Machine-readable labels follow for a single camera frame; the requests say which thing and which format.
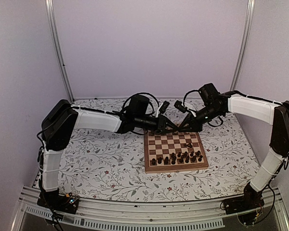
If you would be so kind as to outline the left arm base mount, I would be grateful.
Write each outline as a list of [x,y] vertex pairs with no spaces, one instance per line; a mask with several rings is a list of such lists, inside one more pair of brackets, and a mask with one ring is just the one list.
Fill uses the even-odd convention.
[[61,195],[59,189],[51,192],[41,189],[37,205],[53,211],[76,214],[79,206],[79,196],[72,193]]

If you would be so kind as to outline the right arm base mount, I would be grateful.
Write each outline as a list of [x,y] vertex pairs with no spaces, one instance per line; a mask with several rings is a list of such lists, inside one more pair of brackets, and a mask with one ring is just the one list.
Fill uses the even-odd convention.
[[254,225],[263,213],[264,200],[261,192],[244,192],[243,196],[225,199],[221,209],[227,215],[239,213],[238,220],[245,226]]

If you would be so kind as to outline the wooden chess board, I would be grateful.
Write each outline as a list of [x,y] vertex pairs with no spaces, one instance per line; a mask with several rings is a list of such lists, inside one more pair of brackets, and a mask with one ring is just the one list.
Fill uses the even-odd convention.
[[[193,147],[186,147],[187,143],[192,143]],[[193,156],[190,156],[190,153],[194,151],[200,151],[203,158],[199,162],[197,156],[196,162],[192,163],[191,159]],[[189,163],[185,163],[184,153],[188,152],[190,157]],[[176,154],[176,164],[171,164],[171,154]],[[158,164],[158,158],[162,157],[162,163]],[[169,164],[164,165],[164,159],[169,158]],[[184,162],[180,163],[180,158],[184,157]],[[151,165],[151,160],[156,159],[156,165]],[[207,157],[201,142],[200,136],[197,132],[174,132],[163,135],[153,135],[147,133],[144,136],[144,167],[145,173],[154,174],[154,173],[169,173],[169,172],[182,172],[182,171],[194,171],[194,170],[203,170],[209,167]]]

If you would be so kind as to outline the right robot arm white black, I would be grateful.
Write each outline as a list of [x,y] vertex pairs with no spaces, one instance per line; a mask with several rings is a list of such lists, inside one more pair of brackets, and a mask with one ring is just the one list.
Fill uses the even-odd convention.
[[202,131],[205,123],[221,118],[227,113],[246,116],[271,126],[268,153],[258,172],[246,186],[249,191],[240,198],[244,210],[258,202],[258,195],[278,174],[283,164],[289,163],[289,101],[277,102],[243,94],[237,90],[220,93],[212,83],[205,84],[196,92],[203,101],[203,108],[196,110],[186,100],[177,101],[175,107],[188,113],[179,131]]

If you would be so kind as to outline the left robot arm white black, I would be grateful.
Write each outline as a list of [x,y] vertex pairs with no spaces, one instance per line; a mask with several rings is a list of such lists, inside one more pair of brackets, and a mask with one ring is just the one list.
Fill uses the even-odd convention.
[[68,146],[73,130],[97,129],[118,134],[133,132],[135,128],[157,134],[174,132],[177,126],[157,109],[147,113],[152,94],[140,92],[129,97],[120,111],[85,108],[60,100],[41,124],[37,138],[41,141],[38,157],[39,188],[44,202],[52,209],[62,205],[58,194],[58,173],[61,156]]

